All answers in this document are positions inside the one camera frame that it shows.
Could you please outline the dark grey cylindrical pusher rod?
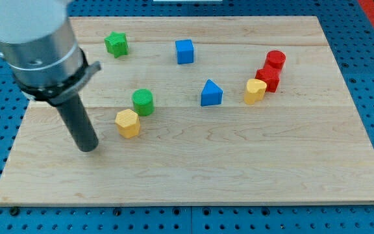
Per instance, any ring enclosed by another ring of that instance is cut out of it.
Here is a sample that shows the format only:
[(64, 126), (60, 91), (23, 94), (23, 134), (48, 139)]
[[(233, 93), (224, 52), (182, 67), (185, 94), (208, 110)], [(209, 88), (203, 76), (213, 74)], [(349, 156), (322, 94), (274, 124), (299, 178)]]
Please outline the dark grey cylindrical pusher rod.
[(78, 149), (83, 152), (93, 151), (99, 141), (80, 96), (69, 98), (56, 106), (56, 109)]

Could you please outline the black pusher mount clamp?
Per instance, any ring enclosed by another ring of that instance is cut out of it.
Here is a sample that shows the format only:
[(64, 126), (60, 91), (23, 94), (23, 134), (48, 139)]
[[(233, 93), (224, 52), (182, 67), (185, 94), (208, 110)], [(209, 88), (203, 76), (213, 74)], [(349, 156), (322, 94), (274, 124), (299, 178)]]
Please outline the black pusher mount clamp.
[(72, 76), (59, 84), (35, 88), (27, 86), (24, 82), (20, 81), (17, 75), (15, 75), (15, 82), (27, 99), (32, 101), (45, 101), (51, 106), (56, 107), (73, 96), (76, 96), (91, 77), (101, 70), (100, 62), (96, 61), (89, 65), (84, 51), (80, 49), (80, 52), (83, 61), (82, 66)]

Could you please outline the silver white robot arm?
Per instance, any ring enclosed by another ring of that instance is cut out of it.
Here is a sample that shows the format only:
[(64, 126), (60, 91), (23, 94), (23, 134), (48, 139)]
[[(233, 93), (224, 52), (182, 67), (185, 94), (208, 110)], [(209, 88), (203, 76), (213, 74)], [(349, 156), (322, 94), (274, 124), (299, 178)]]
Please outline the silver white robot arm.
[(89, 64), (68, 18), (69, 1), (0, 0), (0, 57), (24, 95), (61, 115), (77, 147), (88, 152), (98, 138), (79, 91), (101, 69)]

